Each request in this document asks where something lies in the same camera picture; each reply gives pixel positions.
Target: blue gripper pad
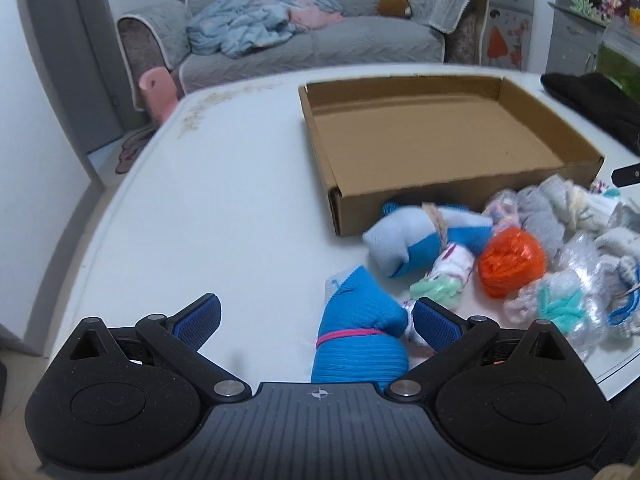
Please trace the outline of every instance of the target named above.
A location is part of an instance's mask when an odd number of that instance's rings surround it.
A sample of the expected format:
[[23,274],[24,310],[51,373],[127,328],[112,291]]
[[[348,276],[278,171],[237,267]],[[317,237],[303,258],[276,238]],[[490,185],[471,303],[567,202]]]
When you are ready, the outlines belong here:
[[415,331],[433,348],[441,352],[468,330],[468,322],[429,298],[414,305]]
[[202,345],[220,326],[222,308],[215,294],[205,294],[199,300],[166,320],[169,332],[194,350]]

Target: orange package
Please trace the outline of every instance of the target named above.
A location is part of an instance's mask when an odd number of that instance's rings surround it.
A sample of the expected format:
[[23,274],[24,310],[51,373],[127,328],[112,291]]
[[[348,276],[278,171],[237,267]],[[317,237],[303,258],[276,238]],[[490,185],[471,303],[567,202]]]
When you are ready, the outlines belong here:
[[510,227],[487,244],[478,259],[478,275],[491,298],[504,298],[546,272],[545,251],[532,235]]

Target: open cardboard tray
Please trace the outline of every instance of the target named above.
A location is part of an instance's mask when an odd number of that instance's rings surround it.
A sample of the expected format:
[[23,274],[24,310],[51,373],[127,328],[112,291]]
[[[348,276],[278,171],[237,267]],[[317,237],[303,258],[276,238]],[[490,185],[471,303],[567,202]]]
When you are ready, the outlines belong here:
[[482,211],[504,188],[559,173],[589,187],[603,156],[508,79],[398,76],[307,84],[300,101],[335,233],[359,235],[383,203]]

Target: pink chair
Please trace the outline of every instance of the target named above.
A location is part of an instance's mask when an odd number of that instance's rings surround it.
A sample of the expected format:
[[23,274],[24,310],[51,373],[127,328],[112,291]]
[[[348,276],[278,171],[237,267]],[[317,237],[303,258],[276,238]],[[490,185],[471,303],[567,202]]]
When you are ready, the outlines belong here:
[[178,105],[178,89],[171,74],[164,66],[152,68],[140,76],[138,85],[152,119],[164,124]]

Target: white table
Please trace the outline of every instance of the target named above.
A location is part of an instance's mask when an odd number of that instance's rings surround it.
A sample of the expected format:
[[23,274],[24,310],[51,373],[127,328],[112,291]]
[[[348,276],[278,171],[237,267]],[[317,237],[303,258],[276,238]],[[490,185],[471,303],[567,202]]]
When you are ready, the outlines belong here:
[[[121,184],[86,252],[57,351],[84,317],[131,326],[171,315],[206,292],[222,325],[207,358],[242,377],[308,381],[324,280],[370,264],[359,238],[332,231],[306,137],[297,88],[317,80],[413,74],[503,75],[569,121],[605,156],[600,173],[639,161],[607,134],[548,97],[537,75],[430,64],[311,70],[209,89],[185,98]],[[640,186],[624,194],[640,203]],[[402,282],[380,278],[395,297]],[[463,317],[499,319],[495,304],[465,291]],[[599,348],[587,365],[607,398],[640,376],[640,338]]]

